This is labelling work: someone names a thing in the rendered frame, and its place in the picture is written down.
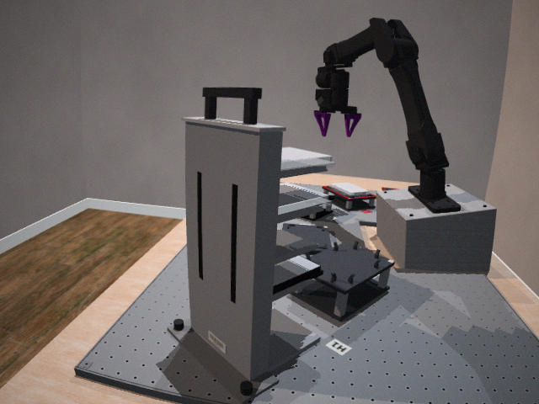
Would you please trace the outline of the white multi-well plate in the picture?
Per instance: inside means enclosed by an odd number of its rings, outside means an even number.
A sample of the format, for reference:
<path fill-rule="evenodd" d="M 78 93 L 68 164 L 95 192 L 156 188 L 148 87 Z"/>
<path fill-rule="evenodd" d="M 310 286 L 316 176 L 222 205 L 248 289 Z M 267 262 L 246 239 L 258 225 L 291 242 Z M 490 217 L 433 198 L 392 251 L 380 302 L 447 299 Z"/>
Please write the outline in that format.
<path fill-rule="evenodd" d="M 333 157 L 330 155 L 313 151 L 305 151 L 292 147 L 283 147 L 280 170 L 316 165 L 326 165 L 326 168 L 335 167 L 335 162 L 332 162 L 332 158 Z"/>

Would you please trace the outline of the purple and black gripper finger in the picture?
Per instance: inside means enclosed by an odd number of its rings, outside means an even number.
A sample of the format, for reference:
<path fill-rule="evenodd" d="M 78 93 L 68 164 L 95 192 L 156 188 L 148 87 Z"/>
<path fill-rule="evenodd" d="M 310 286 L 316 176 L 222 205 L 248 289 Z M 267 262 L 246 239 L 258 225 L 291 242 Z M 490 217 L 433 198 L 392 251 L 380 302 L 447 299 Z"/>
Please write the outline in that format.
<path fill-rule="evenodd" d="M 315 118 L 316 118 L 316 120 L 317 120 L 317 122 L 319 124 L 322 136 L 326 136 L 327 131 L 328 131 L 328 124 L 329 124 L 329 121 L 330 121 L 331 114 L 314 112 L 314 115 L 315 115 Z M 323 128 L 322 118 L 320 118 L 320 117 L 323 117 L 323 119 L 324 119 L 324 128 Z"/>
<path fill-rule="evenodd" d="M 351 137 L 351 134 L 354 130 L 354 128 L 356 127 L 356 125 L 358 124 L 358 122 L 360 121 L 360 118 L 361 118 L 361 115 L 355 115 L 355 114 L 345 114 L 344 115 L 344 121 L 345 121 L 345 128 L 346 128 L 346 134 L 347 134 L 347 137 Z M 353 123 L 352 123 L 352 126 L 350 128 L 350 119 L 353 119 Z"/>

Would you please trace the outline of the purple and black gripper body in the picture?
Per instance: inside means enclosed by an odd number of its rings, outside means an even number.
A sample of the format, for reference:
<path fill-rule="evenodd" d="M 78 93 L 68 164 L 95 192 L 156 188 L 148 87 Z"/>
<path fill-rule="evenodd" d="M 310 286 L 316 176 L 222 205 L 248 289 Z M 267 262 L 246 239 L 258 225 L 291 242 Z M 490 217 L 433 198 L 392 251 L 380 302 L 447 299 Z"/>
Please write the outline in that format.
<path fill-rule="evenodd" d="M 357 114 L 357 107 L 348 106 L 349 89 L 345 88 L 332 88 L 331 92 L 331 104 L 320 104 L 319 110 L 314 110 L 318 113 L 335 113 L 335 111 L 341 111 L 341 114 Z M 335 105 L 334 105 L 335 104 Z M 328 106 L 328 107 L 325 107 Z M 320 111 L 323 110 L 323 111 Z"/>

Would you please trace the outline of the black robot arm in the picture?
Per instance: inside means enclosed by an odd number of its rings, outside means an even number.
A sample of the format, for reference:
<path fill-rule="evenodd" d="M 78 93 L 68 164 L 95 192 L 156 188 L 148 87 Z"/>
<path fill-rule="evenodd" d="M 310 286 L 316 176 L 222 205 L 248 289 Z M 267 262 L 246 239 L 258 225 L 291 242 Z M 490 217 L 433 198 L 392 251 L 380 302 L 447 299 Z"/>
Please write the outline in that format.
<path fill-rule="evenodd" d="M 318 106 L 331 104 L 332 88 L 349 88 L 349 72 L 336 70 L 337 67 L 353 67 L 355 59 L 376 49 L 377 58 L 396 84 L 407 123 L 408 155 L 416 170 L 420 170 L 420 185 L 408 186 L 408 191 L 433 213 L 460 211 L 461 206 L 446 195 L 444 167 L 449 167 L 449 162 L 419 78 L 418 45 L 401 20 L 369 21 L 367 29 L 332 44 L 323 53 L 325 67 L 319 67 L 316 76 L 316 84 L 324 88 L 316 89 Z"/>

